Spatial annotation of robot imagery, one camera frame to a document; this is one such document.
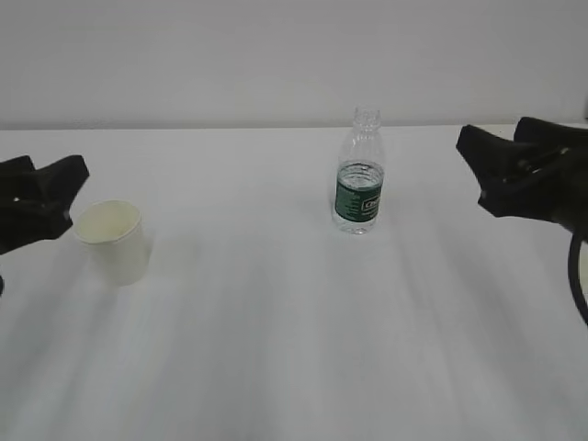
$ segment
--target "green label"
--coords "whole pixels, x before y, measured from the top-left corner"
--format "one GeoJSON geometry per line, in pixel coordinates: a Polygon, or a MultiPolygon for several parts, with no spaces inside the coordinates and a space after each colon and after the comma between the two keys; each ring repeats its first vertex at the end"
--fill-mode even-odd
{"type": "Polygon", "coordinates": [[[378,215],[379,195],[382,186],[366,189],[349,188],[337,181],[334,210],[343,219],[352,222],[371,221],[378,215]]]}

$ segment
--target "white table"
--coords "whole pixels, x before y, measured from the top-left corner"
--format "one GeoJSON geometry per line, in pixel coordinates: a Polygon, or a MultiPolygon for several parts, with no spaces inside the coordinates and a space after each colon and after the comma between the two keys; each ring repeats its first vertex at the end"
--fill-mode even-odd
{"type": "Polygon", "coordinates": [[[458,131],[382,129],[362,237],[330,220],[343,129],[0,132],[81,153],[73,216],[126,198],[153,238],[120,289],[71,232],[2,257],[0,439],[585,440],[570,235],[479,208],[458,131]]]}

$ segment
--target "paper cup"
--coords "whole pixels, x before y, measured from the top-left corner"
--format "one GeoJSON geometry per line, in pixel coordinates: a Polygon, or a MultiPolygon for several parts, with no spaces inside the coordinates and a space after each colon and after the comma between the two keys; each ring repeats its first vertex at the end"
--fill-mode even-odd
{"type": "Polygon", "coordinates": [[[106,200],[88,208],[73,227],[110,283],[130,285],[147,269],[149,251],[141,212],[124,200],[106,200]]]}

